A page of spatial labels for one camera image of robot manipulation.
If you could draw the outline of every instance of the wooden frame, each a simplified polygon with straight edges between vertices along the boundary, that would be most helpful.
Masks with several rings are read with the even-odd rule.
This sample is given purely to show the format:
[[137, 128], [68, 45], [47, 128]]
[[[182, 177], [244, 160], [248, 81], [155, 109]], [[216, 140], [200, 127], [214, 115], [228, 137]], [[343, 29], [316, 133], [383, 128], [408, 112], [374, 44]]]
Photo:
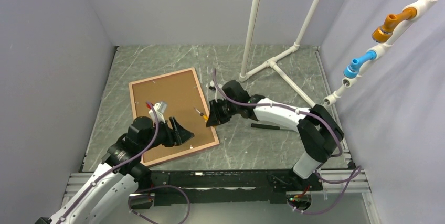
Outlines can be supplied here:
[[[159, 80], [161, 78], [173, 76], [173, 75], [176, 75], [176, 74], [181, 74], [181, 73], [184, 74], [184, 73], [187, 73], [189, 71], [191, 71], [193, 73], [193, 77], [194, 77], [195, 83], [196, 83], [195, 87], [198, 90], [198, 93], [199, 93], [199, 96], [200, 96], [200, 101], [203, 104], [203, 108], [204, 108], [203, 112], [208, 115], [209, 114], [209, 110], [208, 110], [208, 107], [207, 107], [206, 100], [204, 98], [203, 91], [202, 91], [200, 83], [199, 83], [198, 76], [196, 74], [196, 70], [195, 70], [195, 68], [188, 68], [188, 69], [184, 69], [184, 70], [180, 70], [180, 71], [175, 71], [175, 72], [171, 72], [171, 73], [167, 73], [167, 74], [162, 74], [160, 76], [154, 76], [154, 77], [150, 77], [150, 78], [147, 78], [147, 79], [130, 82], [129, 83], [129, 88], [130, 88], [130, 99], [131, 99], [131, 107], [132, 107], [132, 111], [133, 111], [133, 118], [136, 118], [136, 117], [139, 116], [137, 114], [137, 112], [136, 112], [136, 101], [135, 101], [135, 95], [134, 95], [134, 86], [136, 84], [149, 82], [149, 81], [152, 81], [152, 82], [155, 83], [155, 80]], [[196, 117], [199, 118], [200, 120], [202, 120], [202, 123], [204, 123], [203, 119], [200, 118], [197, 113], [196, 113]], [[204, 149], [212, 147], [212, 146], [219, 145], [219, 139], [218, 139], [218, 136], [216, 135], [215, 129], [213, 127], [210, 127], [210, 128], [207, 128], [207, 129], [209, 129], [211, 131], [211, 134], [213, 135], [214, 141], [212, 141], [210, 143], [207, 143], [207, 144], [200, 145], [200, 146], [196, 146], [196, 147], [193, 146], [193, 148], [188, 148], [188, 149], [186, 149], [184, 151], [180, 151], [178, 153], [167, 155], [167, 156], [164, 156], [164, 157], [161, 157], [161, 158], [157, 158], [157, 159], [154, 159], [154, 160], [151, 160], [151, 161], [145, 160], [144, 159], [144, 155], [142, 155], [141, 163], [144, 164], [145, 166], [153, 166], [153, 165], [157, 165], [157, 164], [160, 164], [160, 163], [172, 160], [174, 158], [178, 158], [178, 157], [181, 157], [181, 156], [184, 156], [184, 155], [188, 155], [188, 154], [191, 154], [191, 153], [194, 153], [194, 152], [198, 152], [198, 151], [204, 150]]]

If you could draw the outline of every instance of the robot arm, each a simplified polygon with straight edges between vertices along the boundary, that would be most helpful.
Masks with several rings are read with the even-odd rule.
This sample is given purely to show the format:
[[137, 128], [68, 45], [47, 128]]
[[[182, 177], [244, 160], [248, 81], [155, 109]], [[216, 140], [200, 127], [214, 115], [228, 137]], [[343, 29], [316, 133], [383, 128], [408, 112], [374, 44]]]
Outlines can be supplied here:
[[[168, 126], [162, 115], [166, 108], [165, 103], [157, 103], [154, 107], [160, 120], [158, 135], [151, 148], [159, 145], [181, 145], [194, 137], [194, 134], [180, 126], [174, 117], [169, 118], [171, 128]], [[140, 163], [140, 157], [111, 173], [106, 172], [143, 151], [153, 138], [154, 132], [150, 118], [136, 118], [129, 126], [128, 132], [108, 148], [101, 164], [73, 198], [50, 219], [41, 218], [36, 223], [99, 223], [122, 202], [122, 199], [128, 198], [130, 193], [138, 188], [150, 187], [151, 172]]]
[[[222, 87], [222, 90], [228, 98], [237, 102], [270, 104], [270, 106], [242, 106], [231, 103], [226, 99], [211, 100], [209, 102], [210, 115], [206, 126], [218, 126], [227, 123], [232, 116], [240, 114], [243, 118], [276, 123], [299, 132], [305, 149], [303, 155], [293, 166], [293, 171], [299, 177], [303, 179], [309, 178], [312, 172], [325, 163], [337, 148], [333, 136], [329, 133], [326, 126], [318, 120], [276, 106], [276, 104], [280, 103], [274, 102], [262, 95], [255, 94], [250, 96], [247, 91], [242, 88], [240, 83], [235, 80], [227, 82]], [[339, 140], [343, 139], [343, 131], [323, 106], [315, 105], [313, 108], [291, 108], [319, 116], [328, 124]]]

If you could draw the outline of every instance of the blue valve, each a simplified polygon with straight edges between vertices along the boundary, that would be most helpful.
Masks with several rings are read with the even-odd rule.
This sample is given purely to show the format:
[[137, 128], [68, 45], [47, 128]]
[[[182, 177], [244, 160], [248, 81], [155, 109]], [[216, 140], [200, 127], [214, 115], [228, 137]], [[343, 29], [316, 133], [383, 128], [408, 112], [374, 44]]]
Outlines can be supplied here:
[[365, 55], [357, 59], [352, 59], [351, 64], [349, 64], [345, 71], [343, 72], [348, 78], [355, 78], [360, 71], [360, 67], [369, 60], [374, 60], [377, 58], [377, 54], [373, 50], [369, 50]]

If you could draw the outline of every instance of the white pipe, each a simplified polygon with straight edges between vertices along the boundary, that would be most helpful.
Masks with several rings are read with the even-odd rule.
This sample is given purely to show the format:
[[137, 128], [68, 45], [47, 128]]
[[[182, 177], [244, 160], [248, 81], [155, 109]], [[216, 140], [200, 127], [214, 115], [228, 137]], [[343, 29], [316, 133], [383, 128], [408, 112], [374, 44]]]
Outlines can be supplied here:
[[249, 26], [247, 27], [247, 37], [246, 44], [244, 46], [244, 55], [242, 57], [241, 73], [239, 74], [240, 81], [245, 81], [247, 60], [249, 59], [250, 46], [252, 45], [253, 30], [255, 29], [255, 21], [258, 14], [258, 6], [260, 5], [260, 0], [252, 1], [252, 8], [250, 9]]
[[261, 65], [257, 66], [256, 68], [250, 70], [246, 73], [246, 79], [253, 76], [254, 74], [258, 73], [259, 71], [263, 70], [264, 68], [267, 68], [269, 66], [268, 62], [263, 62]]
[[270, 67], [274, 69], [292, 87], [292, 89], [295, 90], [297, 94], [299, 94], [301, 98], [303, 98], [309, 104], [309, 106], [311, 106], [311, 108], [315, 106], [315, 102], [312, 101], [312, 99], [306, 93], [304, 93], [304, 91], [300, 89], [300, 87], [298, 87], [298, 85], [295, 84], [295, 82], [293, 82], [292, 79], [289, 78], [289, 76], [283, 72], [283, 70], [281, 70], [281, 68], [278, 67], [275, 62], [271, 62]]
[[296, 47], [295, 45], [291, 46], [288, 50], [282, 52], [281, 54], [270, 58], [270, 61], [273, 62], [277, 62], [279, 60], [281, 60], [282, 58], [286, 57], [287, 55], [290, 55], [291, 53], [295, 52], [298, 50], [298, 47]]
[[298, 33], [298, 36], [296, 38], [296, 41], [294, 45], [297, 47], [297, 49], [300, 46], [301, 39], [303, 38], [304, 33], [306, 32], [306, 29], [308, 28], [309, 22], [311, 21], [312, 15], [314, 15], [315, 9], [317, 8], [317, 5], [319, 4], [320, 0], [314, 0], [312, 1], [311, 8], [309, 8], [309, 12], [306, 15], [306, 18], [304, 19], [303, 26], [300, 29], [300, 32]]
[[[400, 22], [396, 26], [396, 28], [393, 31], [393, 34], [391, 37], [385, 42], [385, 43], [379, 43], [373, 47], [371, 47], [370, 50], [374, 50], [377, 54], [377, 57], [375, 60], [381, 58], [396, 42], [396, 40], [421, 16], [423, 16], [435, 3], [437, 0], [417, 0], [416, 2], [406, 6], [404, 9], [408, 7], [414, 7], [417, 11], [416, 16], [413, 19], [410, 20], [404, 20]], [[373, 64], [373, 62], [366, 62], [363, 64], [363, 66], [360, 68], [360, 72], [358, 75], [352, 79], [354, 82], [351, 83], [351, 85], [348, 87], [350, 88], [355, 82], [357, 82], [357, 79], [362, 77], [362, 75], [368, 70]], [[334, 91], [332, 94], [328, 95], [324, 98], [325, 105], [332, 105], [334, 104], [342, 95], [342, 93], [346, 89], [341, 86], [337, 91]]]

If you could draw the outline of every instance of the marble floor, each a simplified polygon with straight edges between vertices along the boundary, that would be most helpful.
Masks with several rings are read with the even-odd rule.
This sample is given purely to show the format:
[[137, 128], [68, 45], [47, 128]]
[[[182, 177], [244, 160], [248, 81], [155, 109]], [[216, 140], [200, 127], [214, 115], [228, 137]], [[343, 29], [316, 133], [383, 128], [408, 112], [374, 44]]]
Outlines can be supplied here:
[[[286, 45], [252, 45], [248, 70], [288, 49]], [[119, 136], [132, 123], [128, 83], [194, 67], [206, 100], [215, 97], [206, 88], [213, 68], [219, 83], [238, 80], [244, 45], [135, 45], [118, 48], [102, 96], [98, 116], [84, 159], [84, 172], [95, 170]], [[316, 103], [326, 96], [325, 82], [312, 46], [278, 62], [292, 80]], [[305, 107], [306, 102], [270, 68], [242, 86], [250, 95], [262, 94], [277, 102]], [[298, 132], [252, 129], [251, 120], [234, 116], [216, 128], [220, 145], [200, 153], [151, 167], [152, 170], [278, 169], [291, 168], [304, 148]], [[344, 157], [330, 158], [323, 168], [346, 168]]]

